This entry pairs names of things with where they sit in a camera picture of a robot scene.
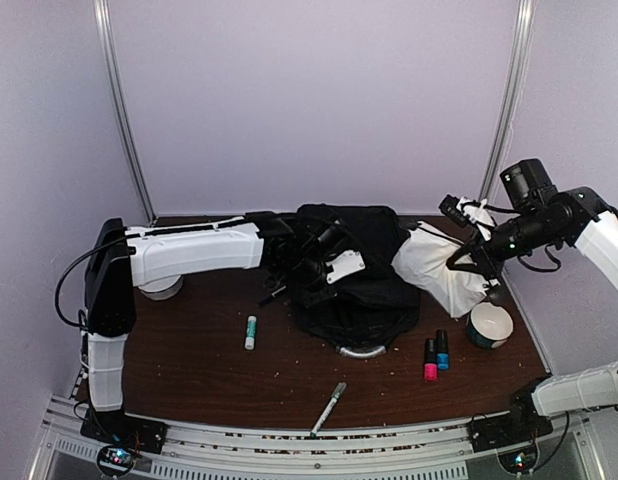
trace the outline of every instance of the white wall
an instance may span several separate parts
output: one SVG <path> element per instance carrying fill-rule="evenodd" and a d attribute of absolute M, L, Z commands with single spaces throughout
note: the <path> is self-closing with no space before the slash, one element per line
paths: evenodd
<path fill-rule="evenodd" d="M 0 480 L 23 478 L 51 393 L 78 370 L 53 311 L 65 266 L 110 216 L 142 222 L 115 126 L 93 2 L 0 2 Z M 80 274 L 63 304 L 74 316 Z"/>
<path fill-rule="evenodd" d="M 516 0 L 112 2 L 159 214 L 476 194 Z"/>
<path fill-rule="evenodd" d="M 506 165 L 529 157 L 542 159 L 560 190 L 587 185 L 618 207 L 618 0 L 540 2 Z M 498 204 L 508 205 L 503 189 Z M 555 274 L 508 264 L 554 373 L 618 358 L 618 293 L 576 251 L 559 256 Z M 618 479 L 618 413 L 594 424 Z"/>

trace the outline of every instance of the pink marker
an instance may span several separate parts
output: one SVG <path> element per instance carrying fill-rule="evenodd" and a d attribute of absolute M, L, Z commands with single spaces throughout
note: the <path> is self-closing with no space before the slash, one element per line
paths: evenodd
<path fill-rule="evenodd" d="M 425 341 L 425 380 L 435 382 L 438 380 L 438 360 L 436 355 L 436 341 L 428 338 Z"/>

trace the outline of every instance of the white pen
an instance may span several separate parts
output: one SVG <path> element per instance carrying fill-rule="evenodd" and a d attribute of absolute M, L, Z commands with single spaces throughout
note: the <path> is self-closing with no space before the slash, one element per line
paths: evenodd
<path fill-rule="evenodd" d="M 347 388 L 347 384 L 345 382 L 340 382 L 336 386 L 336 389 L 331 394 L 331 400 L 329 400 L 329 403 L 323 410 L 322 415 L 320 415 L 320 418 L 318 419 L 316 424 L 311 429 L 311 434 L 310 434 L 311 438 L 316 438 L 316 434 L 318 433 L 318 430 L 320 430 L 320 427 L 322 427 L 322 424 L 325 423 L 325 420 L 327 420 L 327 417 L 329 416 L 329 414 L 331 413 L 331 410 L 333 410 L 333 407 L 336 405 L 336 403 L 340 399 L 342 392 L 345 391 L 345 388 Z"/>

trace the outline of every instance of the white plastic bag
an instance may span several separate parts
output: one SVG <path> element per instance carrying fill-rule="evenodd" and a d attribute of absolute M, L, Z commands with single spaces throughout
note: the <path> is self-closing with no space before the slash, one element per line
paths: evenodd
<path fill-rule="evenodd" d="M 459 318 L 484 300 L 487 282 L 481 275 L 447 268 L 445 262 L 459 245 L 443 237 L 448 235 L 421 222 L 391 265 L 405 282 L 428 291 L 452 318 Z M 466 255 L 458 263 L 473 262 Z"/>

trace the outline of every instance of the marker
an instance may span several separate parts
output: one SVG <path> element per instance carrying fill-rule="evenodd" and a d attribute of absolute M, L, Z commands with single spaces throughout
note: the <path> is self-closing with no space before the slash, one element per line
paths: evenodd
<path fill-rule="evenodd" d="M 449 370 L 449 337 L 446 330 L 436 332 L 436 352 L 438 370 Z"/>
<path fill-rule="evenodd" d="M 333 410 L 333 407 L 336 405 L 336 403 L 338 403 L 338 400 L 340 399 L 342 392 L 345 391 L 345 388 L 347 388 L 347 384 L 345 382 L 340 382 L 336 386 L 336 389 L 331 394 L 331 400 L 329 400 L 329 403 L 323 410 L 322 415 L 320 415 L 320 418 L 318 419 L 316 424 L 311 429 L 311 433 L 309 434 L 311 438 L 316 438 L 316 435 L 318 434 L 318 430 L 320 430 L 320 428 L 322 427 L 322 424 L 325 423 L 325 420 L 327 420 L 327 417 L 331 413 L 331 410 Z"/>
<path fill-rule="evenodd" d="M 258 319 L 255 315 L 249 315 L 247 318 L 247 337 L 245 338 L 245 348 L 253 350 L 256 346 L 256 322 Z"/>
<path fill-rule="evenodd" d="M 425 341 L 425 380 L 427 382 L 438 380 L 438 364 L 436 361 L 436 341 L 433 338 L 428 338 Z"/>

